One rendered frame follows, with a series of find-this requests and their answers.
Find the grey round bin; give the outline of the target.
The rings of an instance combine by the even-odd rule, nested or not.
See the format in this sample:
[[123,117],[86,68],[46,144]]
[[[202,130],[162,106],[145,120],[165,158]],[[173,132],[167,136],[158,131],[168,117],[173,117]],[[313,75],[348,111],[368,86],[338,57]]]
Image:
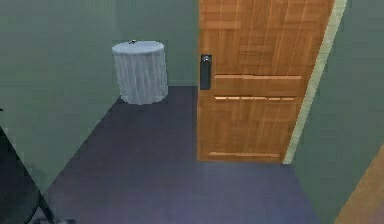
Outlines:
[[131,40],[112,47],[120,97],[146,105],[168,95],[165,46],[158,41]]

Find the brown wooden room door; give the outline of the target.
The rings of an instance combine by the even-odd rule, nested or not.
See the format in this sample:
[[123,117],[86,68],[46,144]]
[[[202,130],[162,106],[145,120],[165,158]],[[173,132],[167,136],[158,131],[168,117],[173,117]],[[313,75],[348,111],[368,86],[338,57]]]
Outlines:
[[[199,0],[197,158],[280,163],[335,0]],[[211,87],[200,89],[202,55]]]

